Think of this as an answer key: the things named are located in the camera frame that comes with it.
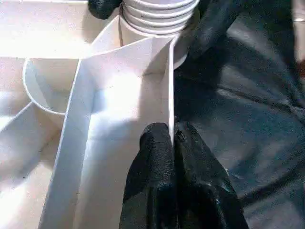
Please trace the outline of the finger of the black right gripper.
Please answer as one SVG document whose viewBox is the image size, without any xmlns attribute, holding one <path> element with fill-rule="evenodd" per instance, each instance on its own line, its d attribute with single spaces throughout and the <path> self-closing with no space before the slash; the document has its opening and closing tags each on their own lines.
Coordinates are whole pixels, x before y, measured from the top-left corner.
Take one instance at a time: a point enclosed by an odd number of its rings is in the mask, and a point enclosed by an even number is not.
<svg viewBox="0 0 305 229">
<path fill-rule="evenodd" d="M 95 18 L 105 20 L 121 3 L 122 0 L 88 0 L 88 9 Z"/>
<path fill-rule="evenodd" d="M 190 35 L 188 56 L 197 59 L 230 27 L 241 12 L 240 0 L 199 1 L 200 22 Z"/>
</svg>

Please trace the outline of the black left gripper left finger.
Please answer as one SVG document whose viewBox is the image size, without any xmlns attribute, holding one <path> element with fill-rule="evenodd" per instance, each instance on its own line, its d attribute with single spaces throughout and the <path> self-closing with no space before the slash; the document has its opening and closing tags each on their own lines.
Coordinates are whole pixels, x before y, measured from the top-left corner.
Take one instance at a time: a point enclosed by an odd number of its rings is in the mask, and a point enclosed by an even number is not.
<svg viewBox="0 0 305 229">
<path fill-rule="evenodd" d="M 176 228 L 176 174 L 168 126 L 144 129 L 127 174 L 119 228 Z"/>
</svg>

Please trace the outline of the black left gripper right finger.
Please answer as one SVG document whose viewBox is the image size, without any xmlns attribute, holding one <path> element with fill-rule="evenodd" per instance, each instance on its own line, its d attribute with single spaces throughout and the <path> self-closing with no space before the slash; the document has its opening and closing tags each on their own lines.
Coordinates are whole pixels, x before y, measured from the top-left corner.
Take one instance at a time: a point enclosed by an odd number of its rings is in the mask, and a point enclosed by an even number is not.
<svg viewBox="0 0 305 229">
<path fill-rule="evenodd" d="M 178 222 L 182 229 L 246 229 L 225 168 L 189 122 L 175 126 Z"/>
</svg>

